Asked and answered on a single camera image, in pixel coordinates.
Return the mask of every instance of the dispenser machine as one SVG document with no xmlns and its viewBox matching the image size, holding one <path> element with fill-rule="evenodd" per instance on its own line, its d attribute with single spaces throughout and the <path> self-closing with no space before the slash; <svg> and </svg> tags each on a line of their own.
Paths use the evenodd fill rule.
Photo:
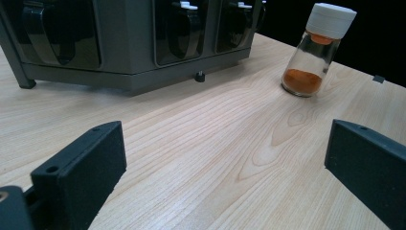
<svg viewBox="0 0 406 230">
<path fill-rule="evenodd" d="M 0 0 L 0 43 L 35 80 L 142 89 L 248 58 L 260 0 Z"/>
</svg>

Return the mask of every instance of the white lid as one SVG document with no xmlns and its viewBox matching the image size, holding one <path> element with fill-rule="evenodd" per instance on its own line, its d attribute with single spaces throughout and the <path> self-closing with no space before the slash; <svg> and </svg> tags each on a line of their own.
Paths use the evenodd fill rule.
<svg viewBox="0 0 406 230">
<path fill-rule="evenodd" d="M 327 3 L 313 6 L 305 28 L 314 34 L 341 39 L 349 29 L 356 11 Z"/>
</svg>

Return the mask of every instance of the wood grain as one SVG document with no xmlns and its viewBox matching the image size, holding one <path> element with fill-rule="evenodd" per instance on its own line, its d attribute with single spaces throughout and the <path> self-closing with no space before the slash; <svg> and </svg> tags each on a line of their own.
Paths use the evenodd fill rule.
<svg viewBox="0 0 406 230">
<path fill-rule="evenodd" d="M 0 185 L 87 129 L 120 120 L 127 171 L 91 229 L 387 229 L 324 167 L 332 119 L 406 144 L 406 89 L 333 62 L 309 99 L 281 88 L 294 48 L 256 34 L 251 56 L 142 95 L 38 81 L 0 55 Z"/>
</svg>

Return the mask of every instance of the spice jar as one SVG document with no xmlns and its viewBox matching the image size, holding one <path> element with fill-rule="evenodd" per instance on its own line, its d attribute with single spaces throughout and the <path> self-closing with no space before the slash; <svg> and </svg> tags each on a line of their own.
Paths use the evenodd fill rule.
<svg viewBox="0 0 406 230">
<path fill-rule="evenodd" d="M 283 88 L 297 96 L 316 94 L 327 74 L 341 38 L 356 11 L 316 3 L 307 20 L 304 35 L 282 76 Z"/>
</svg>

